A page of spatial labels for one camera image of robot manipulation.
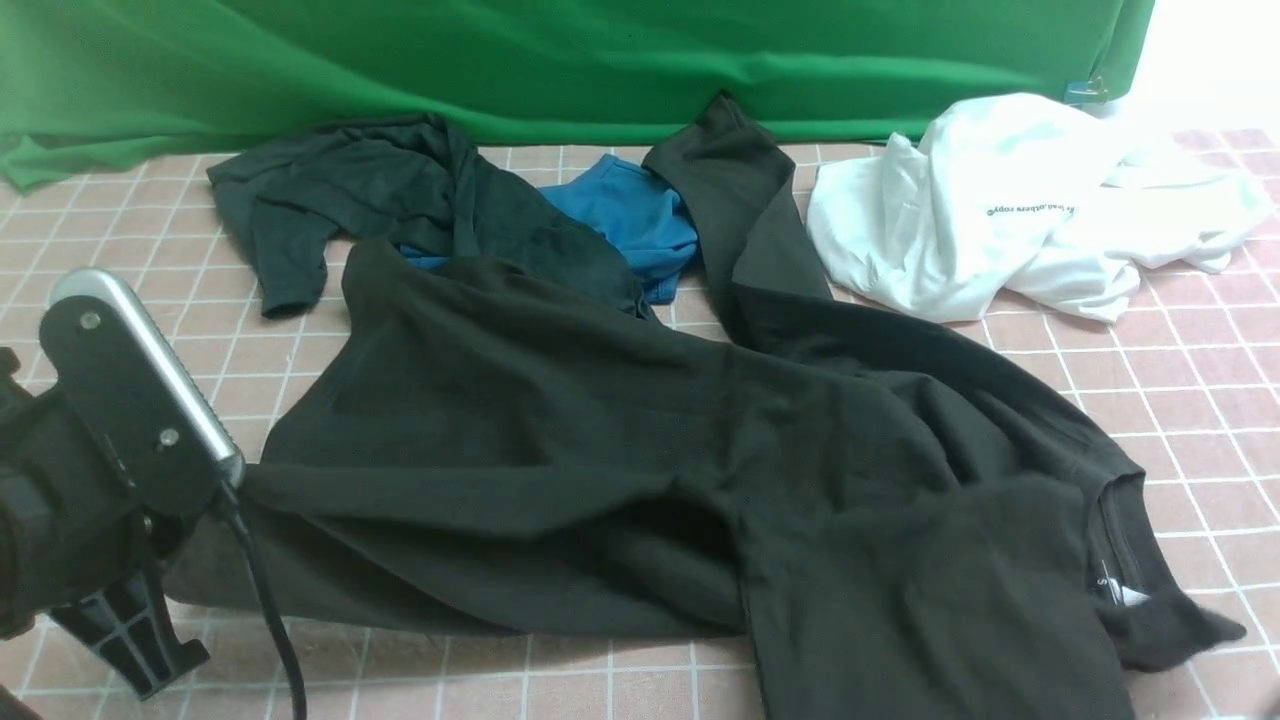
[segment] grout line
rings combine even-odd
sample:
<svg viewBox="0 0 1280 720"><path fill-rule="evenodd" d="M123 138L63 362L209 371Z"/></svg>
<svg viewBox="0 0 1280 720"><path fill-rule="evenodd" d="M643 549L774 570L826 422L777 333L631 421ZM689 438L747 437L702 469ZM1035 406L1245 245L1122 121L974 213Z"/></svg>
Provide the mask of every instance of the grout line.
<svg viewBox="0 0 1280 720"><path fill-rule="evenodd" d="M507 154L507 164L511 164L511 154ZM449 635L444 637L444 652L440 653L440 674L435 678L435 717L434 720L444 720L444 685L449 680L449 651L453 646L453 638Z"/></svg>
<svg viewBox="0 0 1280 720"><path fill-rule="evenodd" d="M356 665L356 687L351 691L351 720L360 720L360 688L365 684L365 665L369 662L369 643L372 641L372 628L365 628L365 639L360 648L360 662Z"/></svg>
<svg viewBox="0 0 1280 720"><path fill-rule="evenodd" d="M613 641L608 644L608 662L604 669L604 720L613 720Z"/></svg>
<svg viewBox="0 0 1280 720"><path fill-rule="evenodd" d="M1178 327L1174 324L1172 318L1165 309L1164 302L1160 299L1160 293L1156 291L1155 287L1151 288L1151 293L1152 297L1156 300L1156 306L1160 307L1160 311L1164 314L1165 322L1169 324L1169 331L1172 333L1174 340L1180 343L1181 333L1178 332ZM1124 352L1123 348L1120 351L1120 357L1124 361L1125 366L1129 369L1129 373L1133 374L1133 368L1129 365L1129 356ZM1185 348L1183 350L1183 357L1184 360L1187 360L1187 364L1190 365L1192 375L1196 378L1196 382L1203 384L1204 378L1201 377L1199 369L1196 366L1196 363L1192 360L1190 354L1187 352ZM1134 383L1138 382L1137 374L1134 374L1133 380ZM1216 415L1219 424L1222 428L1230 428L1230 425L1226 421L1226 418L1222 416L1222 411L1219 409L1217 402L1213 400L1213 395L1210 392L1206 392L1204 395L1208 397L1210 406L1213 409L1213 414ZM1151 415L1151 420L1156 424L1156 429L1158 430L1161 428L1160 419L1156 416L1156 413L1152 410L1151 404L1147 401L1146 393L1142 395L1142 402L1147 407L1147 413ZM1257 482L1256 474L1253 473L1253 466L1249 464L1244 451L1240 448L1240 445L1236 441L1235 434L1228 432L1226 436L1228 441L1235 448L1235 452L1239 456L1239 460L1243 464L1245 471L1249 473L1249 477L1257 486L1258 492L1261 492L1263 498L1266 498L1266 491L1262 488L1261 483ZM1169 443L1169 438L1162 437L1162 439L1165 443L1165 451L1169 452L1169 456L1174 462L1174 468L1176 469L1178 475L1183 479L1187 479L1187 473L1183 470L1181 462L1174 454L1174 448ZM1212 528L1210 525L1208 518L1204 515L1204 510L1201 507L1199 500L1196 498L1196 493L1190 492L1190 487L1187 488L1187 497L1189 497L1192 501L1192 509L1196 511L1196 516L1199 519L1201 527L1204 528L1206 530L1211 530ZM1226 580L1231 584L1231 587L1236 588L1235 594L1244 605L1244 611L1249 615L1249 620L1252 620L1254 626L1258 628L1258 633L1261 635L1263 644L1270 644L1270 639L1267 638L1267 632L1263 628L1262 621L1258 619L1257 612L1254 612L1253 606L1249 603L1248 596L1245 596L1244 592L1239 589L1239 583L1235 580L1235 573L1231 571L1230 562L1226 561L1226 555L1219 546L1217 538L1210 534L1206 537L1206 539L1208 539L1210 546L1213 548L1213 555L1217 557L1217 561L1222 565L1222 571L1226 574ZM1275 666L1277 671L1280 671L1280 660L1276 659L1276 655L1274 652L1271 653L1271 665Z"/></svg>
<svg viewBox="0 0 1280 720"><path fill-rule="evenodd" d="M520 720L529 720L529 665L534 660L534 635L525 635L525 671L520 679Z"/></svg>
<svg viewBox="0 0 1280 720"><path fill-rule="evenodd" d="M694 703L692 720L701 720L701 703L698 702L698 646L694 641L689 641L689 694Z"/></svg>

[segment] floor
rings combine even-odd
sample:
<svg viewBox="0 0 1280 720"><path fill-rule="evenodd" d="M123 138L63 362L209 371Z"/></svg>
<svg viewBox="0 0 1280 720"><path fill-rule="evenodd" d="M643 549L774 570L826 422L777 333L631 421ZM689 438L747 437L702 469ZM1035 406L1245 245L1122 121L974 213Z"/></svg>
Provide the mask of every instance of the floor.
<svg viewBox="0 0 1280 720"><path fill-rule="evenodd" d="M1184 132L1206 161L1262 176L1280 201L1280 133ZM534 184L564 182L605 149L488 149ZM643 149L616 149L639 158ZM794 146L803 206L820 163L861 146ZM54 281L96 264L127 278L251 457L343 343L338 290L347 246L330 249L325 300L265 322L253 275L221 234L204 170L216 156L164 158L18 199L0 186L0 345L20 379L54 382L35 341ZM1280 215L1217 277L1151 273L1115 328L1001 296L966 336L1014 359L1085 409L1149 473L1147 501L1180 583L1249 628L1245 641L1133 678L1144 719L1258 717L1280 700ZM852 300L844 293L846 300ZM698 278L664 319L723 340ZM0 644L0 684L49 720L288 720L284 678L256 616L175 607L182 637L214 660L140 705L55 628ZM760 720L740 641L424 638L292 623L314 720Z"/></svg>

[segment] black t-shirt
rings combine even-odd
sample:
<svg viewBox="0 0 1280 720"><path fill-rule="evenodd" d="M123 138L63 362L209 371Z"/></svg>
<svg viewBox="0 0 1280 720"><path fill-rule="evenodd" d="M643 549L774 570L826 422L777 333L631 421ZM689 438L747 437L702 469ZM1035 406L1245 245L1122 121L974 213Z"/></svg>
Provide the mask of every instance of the black t-shirt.
<svg viewBox="0 0 1280 720"><path fill-rule="evenodd" d="M746 632L772 720L1132 717L1123 666L1243 634L1178 589L1140 468L1079 410L943 327L831 299L794 164L731 100L646 165L690 208L735 345L506 260L424 273L358 245L352 337L243 488L285 612ZM237 562L202 528L168 588L251 607ZM1107 579L1149 598L1120 607Z"/></svg>

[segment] tile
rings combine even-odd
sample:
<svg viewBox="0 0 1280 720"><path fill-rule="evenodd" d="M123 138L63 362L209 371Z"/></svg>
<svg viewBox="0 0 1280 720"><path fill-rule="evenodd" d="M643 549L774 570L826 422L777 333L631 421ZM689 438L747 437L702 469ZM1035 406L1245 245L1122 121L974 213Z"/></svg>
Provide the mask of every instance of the tile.
<svg viewBox="0 0 1280 720"><path fill-rule="evenodd" d="M1089 418L1107 433L1149 433L1156 424L1137 392L1091 393L1082 397Z"/></svg>
<svg viewBox="0 0 1280 720"><path fill-rule="evenodd" d="M1201 152L1196 159L1211 168L1221 168L1224 170L1240 169L1240 164L1231 152Z"/></svg>
<svg viewBox="0 0 1280 720"><path fill-rule="evenodd" d="M142 168L142 177L187 179L196 172L196 155L154 158Z"/></svg>
<svg viewBox="0 0 1280 720"><path fill-rule="evenodd" d="M1183 345L1236 345L1226 311L1217 307L1174 309L1169 319Z"/></svg>
<svg viewBox="0 0 1280 720"><path fill-rule="evenodd" d="M1248 474L1225 434L1169 436L1166 439L1187 479L1244 478Z"/></svg>
<svg viewBox="0 0 1280 720"><path fill-rule="evenodd" d="M362 685L352 720L435 720L435 684Z"/></svg>
<svg viewBox="0 0 1280 720"><path fill-rule="evenodd" d="M1230 587L1208 538L1158 538L1158 542L1165 562L1184 591Z"/></svg>
<svg viewBox="0 0 1280 720"><path fill-rule="evenodd" d="M97 240L52 241L45 245L45 251L36 260L35 270L60 272L83 268L93 263L101 242Z"/></svg>
<svg viewBox="0 0 1280 720"><path fill-rule="evenodd" d="M19 196L14 208L17 210L64 210L70 206L72 199L78 192L81 192L78 182L46 184L26 196Z"/></svg>
<svg viewBox="0 0 1280 720"><path fill-rule="evenodd" d="M1172 133L1174 142L1188 152L1203 152L1222 147L1222 136L1212 131L1187 129Z"/></svg>
<svg viewBox="0 0 1280 720"><path fill-rule="evenodd" d="M1276 301L1275 293L1262 275L1256 273L1231 273L1206 275L1208 284L1224 305L1252 305Z"/></svg>
<svg viewBox="0 0 1280 720"><path fill-rule="evenodd" d="M1231 307L1231 319L1244 342L1280 342L1280 305Z"/></svg>
<svg viewBox="0 0 1280 720"><path fill-rule="evenodd" d="M1244 601L1240 598L1238 592L1212 592L1212 593L1197 593L1193 597L1198 605L1207 607L1222 615L1235 620L1244 626L1245 635L1243 639L1235 642L1228 642L1217 646L1216 650L1226 648L1243 648L1243 647L1262 647L1262 632L1258 629L1257 623L1249 618L1249 610L1244 606Z"/></svg>
<svg viewBox="0 0 1280 720"><path fill-rule="evenodd" d="M115 223L116 210L70 210L54 228L58 240L101 240Z"/></svg>
<svg viewBox="0 0 1280 720"><path fill-rule="evenodd" d="M289 370L293 356L292 337L242 337L236 341L227 373L237 374L284 374Z"/></svg>
<svg viewBox="0 0 1280 720"><path fill-rule="evenodd" d="M754 665L751 641L746 637L695 641L694 659L698 665Z"/></svg>
<svg viewBox="0 0 1280 720"><path fill-rule="evenodd" d="M168 208L127 208L111 228L111 234L160 237L172 214Z"/></svg>
<svg viewBox="0 0 1280 720"><path fill-rule="evenodd" d="M169 220L168 234L214 237L223 220L212 208L178 208Z"/></svg>
<svg viewBox="0 0 1280 720"><path fill-rule="evenodd" d="M1262 382L1253 360L1243 347L1206 347L1188 350L1192 364L1207 386L1249 384ZM1280 352L1276 354L1280 378Z"/></svg>
<svg viewBox="0 0 1280 720"><path fill-rule="evenodd" d="M241 325L241 334L297 334L305 316L296 315L293 318L264 318L262 301L260 296L253 297L248 302L248 315L244 316L244 324Z"/></svg>
<svg viewBox="0 0 1280 720"><path fill-rule="evenodd" d="M207 237L163 237L151 258L151 268L189 268L204 269L212 238Z"/></svg>
<svg viewBox="0 0 1280 720"><path fill-rule="evenodd" d="M856 158L870 158L872 146L860 142L824 142L818 146L823 163L838 163Z"/></svg>
<svg viewBox="0 0 1280 720"><path fill-rule="evenodd" d="M977 323L947 323L946 327L977 342L978 345L989 347L987 342L987 327L983 320L978 320ZM1037 352L1036 355L1050 355L1056 357L1052 350L1044 350Z"/></svg>
<svg viewBox="0 0 1280 720"><path fill-rule="evenodd" d="M307 720L351 720L351 708L355 702L355 688L352 687L308 687ZM287 688L275 691L271 720L296 720L293 702Z"/></svg>
<svg viewBox="0 0 1280 720"><path fill-rule="evenodd" d="M55 720L93 720L97 715L97 706L102 702L102 694L31 696L24 698L23 702L41 717Z"/></svg>
<svg viewBox="0 0 1280 720"><path fill-rule="evenodd" d="M294 373L321 373L347 343L347 336L302 336L293 355Z"/></svg>
<svg viewBox="0 0 1280 720"><path fill-rule="evenodd" d="M186 706L186 688L172 688L146 702L128 692L113 692L102 703L99 720L180 720Z"/></svg>
<svg viewBox="0 0 1280 720"><path fill-rule="evenodd" d="M1222 557L1226 559L1236 583L1242 585L1280 583L1280 564L1275 561L1276 548L1280 547L1280 528L1263 533L1219 536L1217 547L1222 551Z"/></svg>
<svg viewBox="0 0 1280 720"><path fill-rule="evenodd" d="M198 181L187 186L178 201L183 208L212 208L214 188L209 181Z"/></svg>
<svg viewBox="0 0 1280 720"><path fill-rule="evenodd" d="M1130 674L1129 697L1138 720L1201 720L1210 715L1185 665L1165 673Z"/></svg>
<svg viewBox="0 0 1280 720"><path fill-rule="evenodd" d="M1068 379L1066 370L1062 369L1062 361L1053 352L1021 352L1010 355L1009 359L1053 389L1071 389L1071 380Z"/></svg>
<svg viewBox="0 0 1280 720"><path fill-rule="evenodd" d="M365 657L366 679L435 678L444 659L444 639L420 633L374 630Z"/></svg>
<svg viewBox="0 0 1280 720"><path fill-rule="evenodd" d="M442 692L438 720L520 720L520 679L462 678L451 680Z"/></svg>
<svg viewBox="0 0 1280 720"><path fill-rule="evenodd" d="M1280 428L1280 402L1267 388L1219 388L1210 395L1229 428Z"/></svg>
<svg viewBox="0 0 1280 720"><path fill-rule="evenodd" d="M1138 384L1143 388L1197 387L1196 369L1181 350L1126 350Z"/></svg>
<svg viewBox="0 0 1280 720"><path fill-rule="evenodd" d="M613 720L692 720L694 702L687 670L613 675Z"/></svg>
<svg viewBox="0 0 1280 720"><path fill-rule="evenodd" d="M214 397L214 410L219 415L270 418L283 384L284 378L224 378Z"/></svg>
<svg viewBox="0 0 1280 720"><path fill-rule="evenodd" d="M1280 152L1265 150L1258 152L1240 152L1240 164L1260 178L1280 177Z"/></svg>
<svg viewBox="0 0 1280 720"><path fill-rule="evenodd" d="M1204 521L1213 530L1270 528L1280 524L1253 480L1192 483L1189 487L1196 503L1204 512Z"/></svg>
<svg viewBox="0 0 1280 720"><path fill-rule="evenodd" d="M188 337L236 334L243 315L243 302L201 302L186 310L177 331Z"/></svg>
<svg viewBox="0 0 1280 720"><path fill-rule="evenodd" d="M289 626L302 674L311 682L355 680L366 634L364 628L330 623L296 620Z"/></svg>
<svg viewBox="0 0 1280 720"><path fill-rule="evenodd" d="M81 188L72 208L76 210L116 210L124 206L132 182L92 182Z"/></svg>
<svg viewBox="0 0 1280 720"><path fill-rule="evenodd" d="M109 269L146 268L159 245L154 237L113 237L101 243L96 263Z"/></svg>
<svg viewBox="0 0 1280 720"><path fill-rule="evenodd" d="M605 720L608 716L608 678L603 673L529 679L527 720Z"/></svg>
<svg viewBox="0 0 1280 720"><path fill-rule="evenodd" d="M1130 310L1120 315L1114 332L1123 347L1178 345L1165 314L1157 310Z"/></svg>
<svg viewBox="0 0 1280 720"><path fill-rule="evenodd" d="M184 720L262 720L270 698L259 688L192 691Z"/></svg>
<svg viewBox="0 0 1280 720"><path fill-rule="evenodd" d="M1215 486L1217 483L1199 484ZM1188 486L1183 483L1147 483L1143 487L1147 518L1151 520L1153 530L1157 533L1193 533L1204 530L1188 493Z"/></svg>
<svg viewBox="0 0 1280 720"><path fill-rule="evenodd" d="M448 673L486 675L522 673L529 656L529 638L453 638L449 641Z"/></svg>
<svg viewBox="0 0 1280 720"><path fill-rule="evenodd" d="M177 338L169 345L192 375L220 375L232 350L232 338Z"/></svg>
<svg viewBox="0 0 1280 720"><path fill-rule="evenodd" d="M1238 433L1235 441L1260 475L1280 475L1280 430Z"/></svg>
<svg viewBox="0 0 1280 720"><path fill-rule="evenodd" d="M1204 281L1203 273L1188 273L1178 275L1152 274L1147 277L1148 284L1165 307L1178 305L1208 306L1217 305L1213 291Z"/></svg>
<svg viewBox="0 0 1280 720"><path fill-rule="evenodd" d="M1266 150L1275 147L1271 137L1261 129L1229 129L1222 138L1233 150Z"/></svg>
<svg viewBox="0 0 1280 720"><path fill-rule="evenodd" d="M250 462L257 462L262 457L262 447L266 446L266 433L271 429L271 421L262 420L237 420L228 418L223 420L232 441L244 454Z"/></svg>
<svg viewBox="0 0 1280 720"><path fill-rule="evenodd" d="M558 145L550 146L532 146L532 147L512 147L511 149L511 170L554 170L561 167L561 147Z"/></svg>
<svg viewBox="0 0 1280 720"><path fill-rule="evenodd" d="M991 315L986 319L996 350L1052 350L1041 315Z"/></svg>
<svg viewBox="0 0 1280 720"><path fill-rule="evenodd" d="M257 287L257 275L248 268L205 268L196 286L198 300L247 300Z"/></svg>
<svg viewBox="0 0 1280 720"><path fill-rule="evenodd" d="M1244 597L1262 623L1267 639L1280 643L1280 587L1248 589Z"/></svg>
<svg viewBox="0 0 1280 720"><path fill-rule="evenodd" d="M187 181L138 181L129 196L131 208L175 208L182 199Z"/></svg>
<svg viewBox="0 0 1280 720"><path fill-rule="evenodd" d="M684 667L692 662L687 642L614 641L614 667Z"/></svg>
<svg viewBox="0 0 1280 720"><path fill-rule="evenodd" d="M699 720L764 720L755 670L700 670Z"/></svg>
<svg viewBox="0 0 1280 720"><path fill-rule="evenodd" d="M1220 430L1222 428L1210 396L1203 389L1147 391L1151 413L1165 432Z"/></svg>
<svg viewBox="0 0 1280 720"><path fill-rule="evenodd" d="M1275 702L1277 675L1266 652L1203 655L1192 661L1219 715L1262 717Z"/></svg>
<svg viewBox="0 0 1280 720"><path fill-rule="evenodd" d="M1280 383L1280 347L1254 347L1252 352L1267 380Z"/></svg>
<svg viewBox="0 0 1280 720"><path fill-rule="evenodd" d="M0 643L0 687L18 689L27 679L31 660L40 644L42 629L32 629L17 638Z"/></svg>
<svg viewBox="0 0 1280 720"><path fill-rule="evenodd" d="M321 300L307 313L305 328L308 333L351 332L351 311L344 300Z"/></svg>
<svg viewBox="0 0 1280 720"><path fill-rule="evenodd" d="M682 333L698 336L703 340L709 340L713 342L728 342L728 333L724 332L718 323L703 323L698 325L677 325Z"/></svg>
<svg viewBox="0 0 1280 720"><path fill-rule="evenodd" d="M196 671L196 682L201 684L270 683L280 665L271 637L261 623L214 623L205 646L211 659Z"/></svg>
<svg viewBox="0 0 1280 720"><path fill-rule="evenodd" d="M50 628L36 659L28 689L101 688L108 666L61 629Z"/></svg>
<svg viewBox="0 0 1280 720"><path fill-rule="evenodd" d="M138 283L137 292L142 300L184 301L196 287L200 270L147 270Z"/></svg>
<svg viewBox="0 0 1280 720"><path fill-rule="evenodd" d="M716 311L712 310L707 293L700 290L678 291L676 302L672 304L672 316L677 325L717 322Z"/></svg>
<svg viewBox="0 0 1280 720"><path fill-rule="evenodd" d="M288 413L316 382L316 375L291 377L284 383L284 396L280 398L280 413Z"/></svg>
<svg viewBox="0 0 1280 720"><path fill-rule="evenodd" d="M67 274L65 270L29 273L17 291L13 293L13 302L19 305L49 305L49 297L54 292L54 286Z"/></svg>
<svg viewBox="0 0 1280 720"><path fill-rule="evenodd" d="M45 316L44 307L9 307L0 314L0 338L36 340L40 319Z"/></svg>
<svg viewBox="0 0 1280 720"><path fill-rule="evenodd" d="M0 232L0 268L4 268L6 273L27 272L36 264L36 258L44 249L44 242L6 240Z"/></svg>
<svg viewBox="0 0 1280 720"><path fill-rule="evenodd" d="M58 213L10 213L9 219L0 224L0 242L47 240L60 219Z"/></svg>
<svg viewBox="0 0 1280 720"><path fill-rule="evenodd" d="M1247 246L1245 252L1258 268L1271 272L1280 270L1280 238L1254 240Z"/></svg>
<svg viewBox="0 0 1280 720"><path fill-rule="evenodd" d="M534 670L599 670L609 665L609 642L536 635L529 665Z"/></svg>

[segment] clothing pile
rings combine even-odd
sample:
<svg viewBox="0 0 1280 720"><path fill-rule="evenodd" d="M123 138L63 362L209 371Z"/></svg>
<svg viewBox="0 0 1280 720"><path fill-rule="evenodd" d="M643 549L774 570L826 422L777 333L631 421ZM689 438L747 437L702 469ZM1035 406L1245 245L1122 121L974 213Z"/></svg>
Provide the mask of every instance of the clothing pile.
<svg viewBox="0 0 1280 720"><path fill-rule="evenodd" d="M1240 638L1178 588L1142 468L1076 407L832 299L794 170L728 96L643 168L541 192L436 115L211 168L268 315L358 241L351 338L242 488L282 610L746 633L772 720L1133 717L1125 669ZM692 249L731 343L654 319ZM239 564L205 523L166 589L255 607Z"/></svg>
<svg viewBox="0 0 1280 720"><path fill-rule="evenodd" d="M1221 272L1270 211L1257 179L1167 137L1005 95L955 104L919 147L895 135L822 168L808 220L832 279L899 311L977 320L1006 287L1114 323L1138 265Z"/></svg>

